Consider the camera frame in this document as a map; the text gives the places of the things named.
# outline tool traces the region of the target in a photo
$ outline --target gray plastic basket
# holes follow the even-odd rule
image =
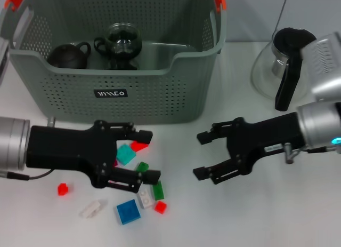
[[[216,0],[23,0],[2,11],[0,37],[10,40],[10,59],[46,116],[183,123],[202,113],[225,42],[226,10],[218,6],[221,12]],[[55,47],[92,42],[115,22],[135,24],[149,44],[172,45],[142,48],[139,57],[153,70],[62,69],[46,62]],[[170,53],[177,45],[190,49]],[[128,97],[120,97],[122,89]]]

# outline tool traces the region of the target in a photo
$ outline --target white lego brick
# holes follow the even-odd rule
[[[137,196],[139,197],[140,203],[144,209],[153,206],[153,200],[150,198],[147,190],[139,191]]]
[[[99,201],[93,201],[89,204],[79,215],[82,218],[92,218],[102,209],[102,205]]]

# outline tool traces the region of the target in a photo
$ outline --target blue lego brick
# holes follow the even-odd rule
[[[123,225],[141,217],[135,200],[118,205],[117,210]]]
[[[117,160],[123,164],[128,164],[134,157],[136,156],[136,152],[132,150],[132,148],[126,144],[120,146],[117,149]]]

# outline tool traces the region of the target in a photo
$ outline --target glass teapot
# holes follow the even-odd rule
[[[298,101],[307,93],[301,49],[314,40],[307,30],[284,28],[273,34],[272,42],[258,55],[251,82],[260,94],[275,100],[276,110],[288,110],[292,99]]]

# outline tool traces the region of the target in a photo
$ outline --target basket logo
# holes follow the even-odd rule
[[[96,98],[127,98],[128,92],[126,89],[115,90],[94,90]]]

